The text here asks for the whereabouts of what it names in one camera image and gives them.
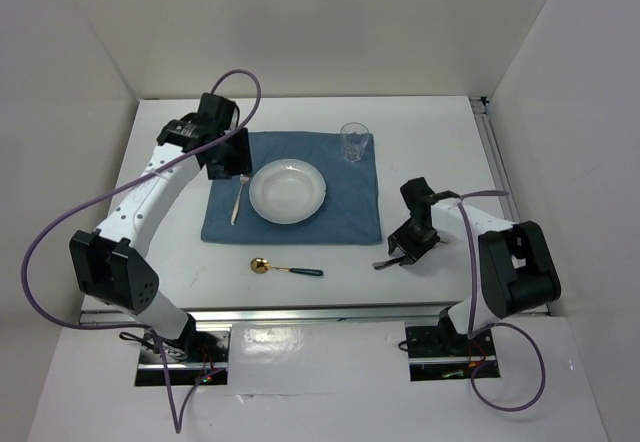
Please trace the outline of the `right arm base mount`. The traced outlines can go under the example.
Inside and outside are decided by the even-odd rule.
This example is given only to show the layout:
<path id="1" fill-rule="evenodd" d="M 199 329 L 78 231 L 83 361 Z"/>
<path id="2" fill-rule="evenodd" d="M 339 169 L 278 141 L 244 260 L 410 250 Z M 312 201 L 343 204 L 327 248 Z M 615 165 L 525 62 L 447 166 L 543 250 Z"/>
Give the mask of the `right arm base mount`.
<path id="1" fill-rule="evenodd" d="M 500 378 L 496 349 L 490 331 L 473 340 L 454 333 L 446 342 L 436 326 L 407 326 L 405 339 L 397 344 L 408 356 L 412 382 Z"/>

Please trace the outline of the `silver table knife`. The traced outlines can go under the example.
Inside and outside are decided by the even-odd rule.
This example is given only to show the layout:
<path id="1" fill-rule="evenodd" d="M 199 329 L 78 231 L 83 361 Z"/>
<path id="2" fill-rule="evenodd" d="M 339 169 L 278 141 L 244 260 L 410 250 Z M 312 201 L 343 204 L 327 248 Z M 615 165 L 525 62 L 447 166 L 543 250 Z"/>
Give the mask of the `silver table knife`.
<path id="1" fill-rule="evenodd" d="M 375 270 L 383 270 L 385 268 L 401 264 L 401 263 L 404 262 L 404 260 L 405 260 L 405 257 L 397 257 L 397 258 L 389 259 L 389 260 L 386 260 L 386 261 L 375 262 L 375 263 L 372 264 L 372 267 Z"/>

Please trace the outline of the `clear glass plate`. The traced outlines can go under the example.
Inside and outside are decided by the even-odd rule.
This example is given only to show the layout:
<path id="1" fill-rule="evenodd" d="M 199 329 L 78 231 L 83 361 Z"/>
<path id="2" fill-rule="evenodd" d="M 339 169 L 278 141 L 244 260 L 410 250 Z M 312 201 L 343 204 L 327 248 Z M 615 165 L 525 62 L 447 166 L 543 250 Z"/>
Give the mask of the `clear glass plate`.
<path id="1" fill-rule="evenodd" d="M 249 200 L 264 220 L 293 225 L 309 219 L 323 205 L 326 182 L 313 165 L 298 159 L 267 163 L 252 177 Z"/>

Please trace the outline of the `silver fork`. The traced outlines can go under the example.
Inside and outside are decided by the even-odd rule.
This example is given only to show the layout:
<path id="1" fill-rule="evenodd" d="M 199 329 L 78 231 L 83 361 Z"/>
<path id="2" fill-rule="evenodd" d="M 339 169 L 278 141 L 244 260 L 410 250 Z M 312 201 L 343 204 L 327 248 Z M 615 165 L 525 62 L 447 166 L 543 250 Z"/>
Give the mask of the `silver fork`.
<path id="1" fill-rule="evenodd" d="M 231 217 L 230 217 L 230 224 L 232 226 L 236 224 L 240 206 L 241 206 L 242 194 L 245 186 L 249 183 L 250 180 L 251 180 L 251 174 L 241 174 L 239 176 L 239 188 L 238 188 L 238 192 L 235 198 L 234 206 L 233 206 Z"/>

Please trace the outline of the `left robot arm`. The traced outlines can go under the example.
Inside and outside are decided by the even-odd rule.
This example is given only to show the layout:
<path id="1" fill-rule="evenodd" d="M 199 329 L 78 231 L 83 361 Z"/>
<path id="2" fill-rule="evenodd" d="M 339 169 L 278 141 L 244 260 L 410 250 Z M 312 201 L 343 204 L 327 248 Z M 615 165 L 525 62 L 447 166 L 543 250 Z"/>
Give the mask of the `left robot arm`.
<path id="1" fill-rule="evenodd" d="M 144 171 L 150 178 L 132 188 L 93 232 L 77 231 L 69 243 L 80 290 L 149 327 L 176 361 L 189 359 L 197 346 L 215 339 L 198 332 L 195 319 L 161 293 L 159 276 L 146 256 L 169 209 L 202 168 L 211 179 L 250 169 L 248 130 L 166 170 L 161 167 L 225 134 L 199 119 L 167 123 Z"/>

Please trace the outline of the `clear plastic cup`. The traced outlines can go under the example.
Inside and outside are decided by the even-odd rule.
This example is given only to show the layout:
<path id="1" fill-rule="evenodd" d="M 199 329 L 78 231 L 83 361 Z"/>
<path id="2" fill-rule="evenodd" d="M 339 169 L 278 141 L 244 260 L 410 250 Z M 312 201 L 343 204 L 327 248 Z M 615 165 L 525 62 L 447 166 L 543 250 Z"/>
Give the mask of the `clear plastic cup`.
<path id="1" fill-rule="evenodd" d="M 364 156 L 371 133 L 369 129 L 357 122 L 347 123 L 341 127 L 340 143 L 345 160 L 358 162 Z"/>

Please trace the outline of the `blue cloth napkin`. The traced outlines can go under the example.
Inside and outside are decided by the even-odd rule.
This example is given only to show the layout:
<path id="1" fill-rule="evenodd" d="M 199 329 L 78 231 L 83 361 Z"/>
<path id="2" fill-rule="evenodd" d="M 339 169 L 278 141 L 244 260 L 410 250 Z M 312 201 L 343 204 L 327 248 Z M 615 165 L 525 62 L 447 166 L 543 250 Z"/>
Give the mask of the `blue cloth napkin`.
<path id="1" fill-rule="evenodd" d="M 373 139 L 358 162 L 343 157 L 337 134 L 253 132 L 249 141 L 256 170 L 280 159 L 298 159 L 313 165 L 325 180 L 325 200 L 308 219 L 280 225 L 260 217 L 244 193 L 238 218 L 232 225 L 239 181 L 215 180 L 201 228 L 202 241 L 233 245 L 375 245 L 382 241 Z"/>

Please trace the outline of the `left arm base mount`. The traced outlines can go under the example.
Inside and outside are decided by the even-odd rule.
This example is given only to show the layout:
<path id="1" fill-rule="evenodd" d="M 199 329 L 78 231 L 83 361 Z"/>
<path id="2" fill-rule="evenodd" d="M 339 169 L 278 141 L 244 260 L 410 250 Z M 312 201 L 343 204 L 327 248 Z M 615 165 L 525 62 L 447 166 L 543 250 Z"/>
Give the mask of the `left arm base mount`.
<path id="1" fill-rule="evenodd" d="M 200 344 L 194 352 L 186 354 L 163 345 L 169 379 L 172 386 L 192 386 L 199 378 L 202 385 L 226 385 L 228 380 L 228 357 L 231 341 L 229 328 L 216 327 L 208 331 L 212 337 L 207 344 Z M 161 353 L 148 331 L 142 337 L 134 336 L 139 343 L 139 357 L 134 385 L 136 387 L 160 387 L 165 385 Z"/>

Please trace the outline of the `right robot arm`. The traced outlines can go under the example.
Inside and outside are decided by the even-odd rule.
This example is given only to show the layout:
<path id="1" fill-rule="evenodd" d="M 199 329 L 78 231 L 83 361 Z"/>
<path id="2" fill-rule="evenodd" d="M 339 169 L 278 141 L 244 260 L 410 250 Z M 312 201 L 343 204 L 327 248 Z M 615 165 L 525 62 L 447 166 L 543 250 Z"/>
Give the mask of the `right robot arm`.
<path id="1" fill-rule="evenodd" d="M 467 244 L 470 295 L 439 316 L 436 341 L 444 352 L 460 353 L 480 331 L 560 298 L 561 283 L 542 228 L 466 204 L 472 198 L 503 196 L 503 191 L 436 192 L 420 177 L 403 184 L 400 193 L 409 219 L 387 239 L 388 253 L 400 255 L 374 263 L 376 270 L 417 263 L 443 235 Z"/>

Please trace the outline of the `gold spoon with dark handle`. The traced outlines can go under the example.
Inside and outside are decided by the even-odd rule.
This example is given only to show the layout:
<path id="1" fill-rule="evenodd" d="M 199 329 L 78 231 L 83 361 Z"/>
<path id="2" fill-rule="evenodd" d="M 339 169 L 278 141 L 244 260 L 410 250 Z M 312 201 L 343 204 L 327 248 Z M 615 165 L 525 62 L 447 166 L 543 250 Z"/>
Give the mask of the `gold spoon with dark handle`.
<path id="1" fill-rule="evenodd" d="M 310 277 L 323 277 L 324 272 L 319 269 L 298 268 L 298 267 L 280 267 L 272 265 L 267 259 L 254 258 L 250 262 L 251 270 L 256 274 L 266 274 L 269 271 L 280 271 L 296 275 L 304 275 Z"/>

